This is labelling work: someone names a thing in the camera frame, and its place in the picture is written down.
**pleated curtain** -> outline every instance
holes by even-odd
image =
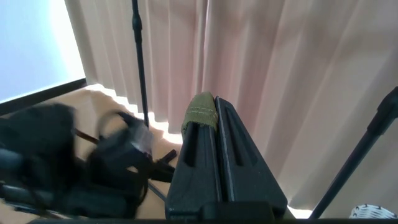
[[[90,83],[141,109],[128,0],[66,0]],[[197,93],[230,101],[293,208],[313,209],[398,85],[395,0],[139,0],[149,110],[180,130]],[[324,217],[398,212],[398,121]]]

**green fabric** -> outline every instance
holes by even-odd
[[[217,121],[218,113],[213,95],[210,92],[197,94],[193,97],[185,112],[184,122],[181,126],[182,137],[184,138],[189,122],[209,125],[217,131]]]

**black pole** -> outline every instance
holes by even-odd
[[[348,178],[355,171],[359,163],[363,160],[370,148],[386,132],[390,124],[398,117],[398,87],[395,87],[381,102],[377,108],[377,113],[373,117],[371,123],[364,136],[356,145],[339,173],[329,186],[326,194],[314,208],[310,219],[319,218],[326,210],[337,193],[344,186]]]
[[[148,101],[147,101],[147,88],[145,85],[145,71],[144,71],[144,56],[142,54],[142,22],[138,13],[138,2],[132,0],[132,29],[134,30],[134,38],[136,40],[137,60],[138,60],[138,74],[139,84],[141,88],[142,110],[144,111],[144,123],[149,127],[148,118]]]

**tripod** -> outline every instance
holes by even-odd
[[[147,101],[147,90],[145,84],[145,71],[144,71],[144,57],[142,54],[142,34],[141,34],[142,22],[138,12],[137,0],[132,0],[131,2],[132,2],[132,29],[134,31],[134,39],[136,41],[136,49],[137,49],[137,61],[138,61],[139,84],[141,89],[142,110],[144,112],[144,123],[147,127],[149,127],[148,101]],[[176,158],[176,156],[177,152],[175,149],[173,149],[169,153],[167,153],[163,158],[161,158],[159,162],[163,163],[163,165],[165,166],[169,166],[168,163],[174,158]],[[165,200],[165,196],[153,184],[149,182],[148,187],[163,201]]]

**sunlight on floor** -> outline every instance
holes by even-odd
[[[135,117],[139,119],[144,119],[144,113],[138,113],[138,106],[129,104],[126,97],[116,96],[116,92],[111,89],[105,88],[103,85],[95,84],[86,87],[87,90],[91,91],[100,91],[107,96],[110,96],[115,102],[119,103],[126,107],[126,109],[134,114]],[[168,132],[169,123],[168,122],[156,122],[155,121],[155,114],[153,112],[148,113],[149,117],[149,124],[158,130],[163,131],[163,138],[168,142],[174,144],[182,144],[182,136],[181,134],[170,134]]]
[[[309,218],[312,211],[287,207],[295,218]]]

